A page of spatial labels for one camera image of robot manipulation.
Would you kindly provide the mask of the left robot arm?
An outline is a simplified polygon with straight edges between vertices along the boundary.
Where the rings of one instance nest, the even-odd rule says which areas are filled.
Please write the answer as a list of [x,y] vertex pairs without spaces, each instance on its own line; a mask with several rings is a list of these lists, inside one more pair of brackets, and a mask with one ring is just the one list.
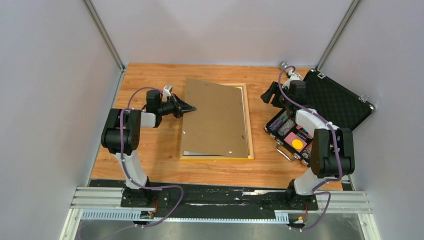
[[143,171],[137,149],[142,128],[158,128],[164,116],[180,119],[184,114],[196,111],[172,92],[173,87],[163,89],[147,86],[146,103],[141,109],[111,108],[108,112],[101,137],[101,146],[117,159],[125,176],[122,191],[122,207],[148,207],[154,202],[154,191]]

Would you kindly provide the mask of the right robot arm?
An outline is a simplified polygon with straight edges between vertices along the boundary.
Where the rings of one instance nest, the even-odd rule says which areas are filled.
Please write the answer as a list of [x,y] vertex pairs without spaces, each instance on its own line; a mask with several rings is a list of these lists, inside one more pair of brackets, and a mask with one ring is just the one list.
[[292,210],[304,210],[316,199],[316,190],[329,182],[340,181],[355,169],[353,133],[324,119],[313,108],[304,105],[307,86],[304,81],[289,84],[273,82],[261,95],[264,103],[271,103],[281,111],[264,127],[277,146],[289,148],[303,159],[309,151],[306,172],[289,182],[278,202]]

